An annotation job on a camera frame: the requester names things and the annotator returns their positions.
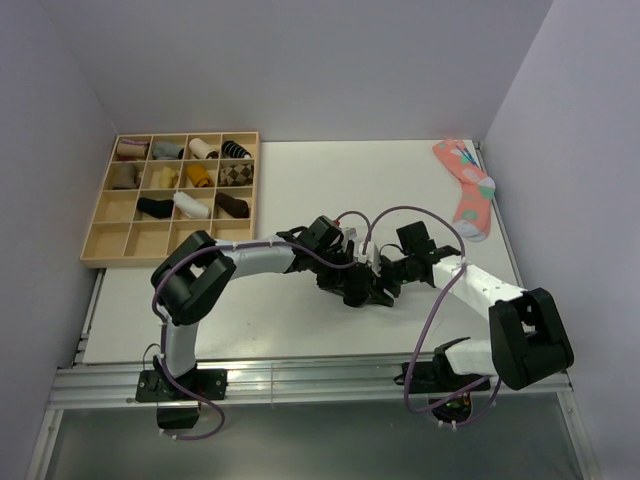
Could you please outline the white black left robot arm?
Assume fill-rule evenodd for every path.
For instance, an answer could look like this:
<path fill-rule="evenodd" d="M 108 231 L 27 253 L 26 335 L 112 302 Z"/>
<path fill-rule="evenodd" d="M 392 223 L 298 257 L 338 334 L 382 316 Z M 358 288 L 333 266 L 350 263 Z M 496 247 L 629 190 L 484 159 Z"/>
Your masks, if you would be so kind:
<path fill-rule="evenodd" d="M 265 239 L 230 242 L 198 230 L 154 271 L 152 312 L 161 325 L 154 358 L 159 388 L 171 399 L 195 396 L 195 344 L 199 322 L 236 279 L 260 274 L 310 271 L 339 276 L 355 268 L 355 246 L 326 216 L 309 227 L 277 232 Z"/>

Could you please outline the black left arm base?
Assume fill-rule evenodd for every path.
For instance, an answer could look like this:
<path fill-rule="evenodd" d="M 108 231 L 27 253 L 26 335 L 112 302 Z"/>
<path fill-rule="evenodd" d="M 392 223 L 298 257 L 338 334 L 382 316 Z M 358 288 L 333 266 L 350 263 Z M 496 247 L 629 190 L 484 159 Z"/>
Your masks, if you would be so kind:
<path fill-rule="evenodd" d="M 167 379 L 160 365 L 155 365 L 153 369 L 140 373 L 134 399 L 136 403 L 158 404 L 156 421 L 159 428 L 182 431 L 196 425 L 203 404 L 187 391 L 208 401 L 223 400 L 227 371 L 193 368 L 175 382 L 180 388 Z"/>

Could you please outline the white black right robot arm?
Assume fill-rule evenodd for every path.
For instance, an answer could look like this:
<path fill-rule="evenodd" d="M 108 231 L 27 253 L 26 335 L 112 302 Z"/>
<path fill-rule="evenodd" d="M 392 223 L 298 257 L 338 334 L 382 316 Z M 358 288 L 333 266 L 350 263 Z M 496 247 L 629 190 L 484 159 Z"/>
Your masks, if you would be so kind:
<path fill-rule="evenodd" d="M 429 361 L 405 363 L 396 377 L 412 394 L 455 392 L 466 386 L 486 391 L 492 377 L 521 390 L 575 362 L 556 302 L 543 288 L 525 290 L 481 268 L 463 263 L 461 252 L 439 247 L 423 222 L 397 231 L 401 260 L 382 258 L 382 278 L 392 295 L 423 282 L 452 294 L 488 323 L 489 337 L 461 337 L 435 348 Z"/>

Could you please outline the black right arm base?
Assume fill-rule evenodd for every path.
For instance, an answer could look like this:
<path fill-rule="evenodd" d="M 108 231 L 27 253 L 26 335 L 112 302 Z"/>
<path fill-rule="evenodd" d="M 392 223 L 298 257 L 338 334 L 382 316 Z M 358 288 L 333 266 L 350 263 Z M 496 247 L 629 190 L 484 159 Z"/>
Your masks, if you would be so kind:
<path fill-rule="evenodd" d="M 453 393 L 479 380 L 480 375 L 455 374 L 450 367 L 438 365 L 436 360 L 418 362 L 414 367 L 409 393 Z M 452 424 L 469 420 L 472 413 L 471 393 L 464 393 L 432 411 L 433 416 L 444 423 Z"/>

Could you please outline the pink patterned sock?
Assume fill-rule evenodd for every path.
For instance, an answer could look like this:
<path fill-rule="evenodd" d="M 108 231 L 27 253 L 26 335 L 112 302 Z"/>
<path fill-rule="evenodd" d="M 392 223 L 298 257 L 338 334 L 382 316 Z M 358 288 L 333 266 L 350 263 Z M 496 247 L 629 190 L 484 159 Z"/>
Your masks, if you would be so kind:
<path fill-rule="evenodd" d="M 494 180 L 480 168 L 461 140 L 443 140 L 432 150 L 460 184 L 461 196 L 452 226 L 469 241 L 484 241 L 491 230 L 491 206 L 496 190 Z"/>

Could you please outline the dark brown rolled sock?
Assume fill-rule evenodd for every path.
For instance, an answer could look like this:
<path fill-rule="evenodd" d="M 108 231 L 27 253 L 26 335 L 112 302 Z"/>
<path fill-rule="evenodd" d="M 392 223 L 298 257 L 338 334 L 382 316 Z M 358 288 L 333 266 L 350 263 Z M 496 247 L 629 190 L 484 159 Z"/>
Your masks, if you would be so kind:
<path fill-rule="evenodd" d="M 218 192 L 215 196 L 215 204 L 232 218 L 245 219 L 250 217 L 249 204 L 243 199 Z"/>

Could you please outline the brown checkered rolled sock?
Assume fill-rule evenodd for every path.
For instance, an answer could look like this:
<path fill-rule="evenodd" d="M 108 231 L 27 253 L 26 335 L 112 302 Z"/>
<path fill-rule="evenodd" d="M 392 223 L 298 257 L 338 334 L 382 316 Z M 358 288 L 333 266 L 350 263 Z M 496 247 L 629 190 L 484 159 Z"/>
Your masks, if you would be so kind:
<path fill-rule="evenodd" d="M 254 166 L 251 163 L 223 165 L 219 169 L 218 185 L 242 187 L 253 184 Z"/>

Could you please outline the white rolled sock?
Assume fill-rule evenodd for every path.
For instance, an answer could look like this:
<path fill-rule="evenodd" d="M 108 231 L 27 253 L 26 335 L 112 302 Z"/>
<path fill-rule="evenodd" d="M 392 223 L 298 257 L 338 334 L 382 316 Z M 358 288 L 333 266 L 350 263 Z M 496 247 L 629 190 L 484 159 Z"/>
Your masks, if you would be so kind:
<path fill-rule="evenodd" d="M 204 203 L 196 200 L 184 192 L 176 192 L 173 195 L 174 206 L 190 219 L 207 219 L 211 210 Z"/>

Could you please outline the black white striped sock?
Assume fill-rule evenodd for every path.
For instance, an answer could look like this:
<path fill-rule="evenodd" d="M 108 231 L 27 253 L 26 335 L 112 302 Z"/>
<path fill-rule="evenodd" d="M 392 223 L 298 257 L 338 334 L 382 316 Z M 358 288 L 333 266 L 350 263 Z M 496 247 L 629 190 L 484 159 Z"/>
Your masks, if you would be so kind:
<path fill-rule="evenodd" d="M 252 157 L 247 149 L 233 140 L 226 140 L 221 145 L 221 152 L 228 158 L 245 159 Z"/>

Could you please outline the mustard yellow rolled sock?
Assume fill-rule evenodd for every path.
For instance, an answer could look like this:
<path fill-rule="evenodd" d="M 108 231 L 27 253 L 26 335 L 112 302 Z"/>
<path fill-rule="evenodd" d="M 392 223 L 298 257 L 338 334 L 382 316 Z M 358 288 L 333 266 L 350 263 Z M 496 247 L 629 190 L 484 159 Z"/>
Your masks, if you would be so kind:
<path fill-rule="evenodd" d="M 190 164 L 186 167 L 188 180 L 194 188 L 211 188 L 214 181 L 206 168 L 201 164 Z"/>

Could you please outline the cream rolled sock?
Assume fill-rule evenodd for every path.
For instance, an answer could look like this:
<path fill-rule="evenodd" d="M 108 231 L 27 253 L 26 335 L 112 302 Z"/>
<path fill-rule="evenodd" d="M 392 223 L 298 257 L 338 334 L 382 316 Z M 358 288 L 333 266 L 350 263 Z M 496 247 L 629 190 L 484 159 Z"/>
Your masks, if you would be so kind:
<path fill-rule="evenodd" d="M 189 141 L 189 149 L 194 158 L 217 159 L 219 157 L 219 150 L 199 137 Z"/>

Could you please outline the black rolled sock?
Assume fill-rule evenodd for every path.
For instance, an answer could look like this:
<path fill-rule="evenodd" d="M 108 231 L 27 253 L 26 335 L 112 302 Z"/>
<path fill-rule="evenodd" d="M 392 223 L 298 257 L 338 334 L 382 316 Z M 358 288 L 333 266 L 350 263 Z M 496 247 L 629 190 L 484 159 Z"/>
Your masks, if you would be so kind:
<path fill-rule="evenodd" d="M 136 209 L 153 218 L 166 219 L 172 216 L 174 201 L 172 199 L 155 200 L 147 197 L 140 197 L 137 200 Z"/>

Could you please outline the pale yellow rolled sock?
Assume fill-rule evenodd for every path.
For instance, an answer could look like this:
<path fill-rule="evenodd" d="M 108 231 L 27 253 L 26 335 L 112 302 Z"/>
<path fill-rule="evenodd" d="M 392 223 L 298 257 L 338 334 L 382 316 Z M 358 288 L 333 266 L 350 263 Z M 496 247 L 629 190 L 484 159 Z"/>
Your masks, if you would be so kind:
<path fill-rule="evenodd" d="M 158 177 L 157 185 L 160 189 L 172 189 L 177 180 L 179 174 L 177 171 L 170 167 L 164 167 Z"/>

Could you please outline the wooden compartment tray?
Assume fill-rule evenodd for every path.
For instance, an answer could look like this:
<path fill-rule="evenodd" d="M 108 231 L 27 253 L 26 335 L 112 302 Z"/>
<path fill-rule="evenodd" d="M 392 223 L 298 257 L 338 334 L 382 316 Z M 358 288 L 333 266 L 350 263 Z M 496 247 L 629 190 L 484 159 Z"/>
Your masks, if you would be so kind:
<path fill-rule="evenodd" d="M 217 159 L 194 158 L 189 149 L 189 141 L 201 138 L 219 150 Z M 146 141 L 148 155 L 142 158 L 119 157 L 116 146 L 121 139 Z M 156 160 L 152 156 L 152 146 L 156 141 L 170 141 L 184 146 L 181 160 Z M 221 152 L 221 145 L 233 140 L 252 157 L 245 159 L 228 158 Z M 254 238 L 257 217 L 257 189 L 260 171 L 260 136 L 256 132 L 204 132 L 171 134 L 132 134 L 117 136 L 104 176 L 101 192 L 94 209 L 93 218 L 84 242 L 81 262 L 90 268 L 146 267 L 161 263 L 189 235 L 204 230 L 214 238 L 240 241 Z M 254 166 L 253 184 L 242 187 L 221 187 L 218 185 L 219 169 L 223 165 L 251 163 Z M 133 190 L 113 190 L 111 180 L 119 165 L 133 164 L 139 174 L 139 187 Z M 187 178 L 186 167 L 201 164 L 214 181 L 211 188 L 194 188 Z M 179 174 L 172 189 L 160 189 L 158 177 L 164 167 L 170 167 Z M 172 199 L 176 192 L 184 192 L 207 205 L 211 214 L 207 219 L 190 219 L 175 206 L 172 216 L 156 219 L 136 209 L 137 200 L 147 197 L 155 200 Z M 250 217 L 232 218 L 215 204 L 218 192 L 245 200 L 250 207 Z"/>

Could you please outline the grey rolled sock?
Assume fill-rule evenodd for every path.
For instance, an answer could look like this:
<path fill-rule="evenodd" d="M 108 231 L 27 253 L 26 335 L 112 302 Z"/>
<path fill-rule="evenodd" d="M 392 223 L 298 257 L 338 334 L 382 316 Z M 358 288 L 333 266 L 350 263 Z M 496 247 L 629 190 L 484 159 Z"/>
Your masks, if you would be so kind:
<path fill-rule="evenodd" d="M 184 155 L 184 146 L 170 141 L 156 141 L 152 146 L 152 156 L 156 160 L 175 159 L 181 160 Z"/>

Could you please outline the taupe rolled sock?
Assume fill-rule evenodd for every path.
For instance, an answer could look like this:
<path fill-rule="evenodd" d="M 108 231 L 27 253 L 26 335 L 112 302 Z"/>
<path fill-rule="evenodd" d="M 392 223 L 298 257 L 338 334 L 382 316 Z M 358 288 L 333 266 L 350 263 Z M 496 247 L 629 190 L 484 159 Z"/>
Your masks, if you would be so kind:
<path fill-rule="evenodd" d="M 119 165 L 111 180 L 113 190 L 133 190 L 139 187 L 139 174 L 133 164 Z"/>

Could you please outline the beige purple rolled sock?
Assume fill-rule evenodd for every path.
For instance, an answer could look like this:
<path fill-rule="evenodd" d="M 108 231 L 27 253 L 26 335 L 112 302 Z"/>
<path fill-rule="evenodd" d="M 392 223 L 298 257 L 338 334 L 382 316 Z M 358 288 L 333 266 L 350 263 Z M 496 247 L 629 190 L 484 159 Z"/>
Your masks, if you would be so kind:
<path fill-rule="evenodd" d="M 116 154 L 119 157 L 142 158 L 148 155 L 149 143 L 131 139 L 121 139 L 116 146 Z"/>

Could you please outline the aluminium frame rail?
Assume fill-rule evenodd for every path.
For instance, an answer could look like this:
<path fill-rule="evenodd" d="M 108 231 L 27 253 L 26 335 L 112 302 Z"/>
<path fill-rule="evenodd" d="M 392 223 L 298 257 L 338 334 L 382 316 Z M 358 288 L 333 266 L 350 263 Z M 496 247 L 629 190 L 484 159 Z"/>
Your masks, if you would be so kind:
<path fill-rule="evenodd" d="M 148 268 L 101 277 L 76 363 L 55 376 L 48 407 L 132 407 L 139 374 L 160 336 Z M 196 355 L 228 375 L 224 406 L 396 400 L 437 294 L 406 288 L 393 308 L 351 309 L 320 291 L 310 274 L 235 280 L 200 323 Z"/>

